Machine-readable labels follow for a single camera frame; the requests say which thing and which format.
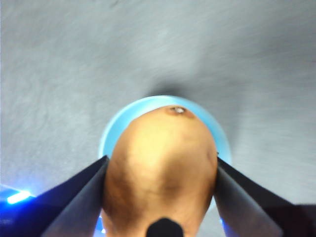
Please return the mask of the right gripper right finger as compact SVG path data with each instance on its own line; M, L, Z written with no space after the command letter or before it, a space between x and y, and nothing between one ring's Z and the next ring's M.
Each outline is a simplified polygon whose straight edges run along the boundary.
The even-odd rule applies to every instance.
M314 237L315 204L293 204L218 159L216 206L228 237Z

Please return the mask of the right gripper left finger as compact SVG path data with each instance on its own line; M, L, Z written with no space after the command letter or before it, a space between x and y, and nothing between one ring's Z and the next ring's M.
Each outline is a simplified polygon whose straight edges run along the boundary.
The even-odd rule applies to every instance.
M102 208L109 158L96 162L38 197L0 213L2 237L91 237Z

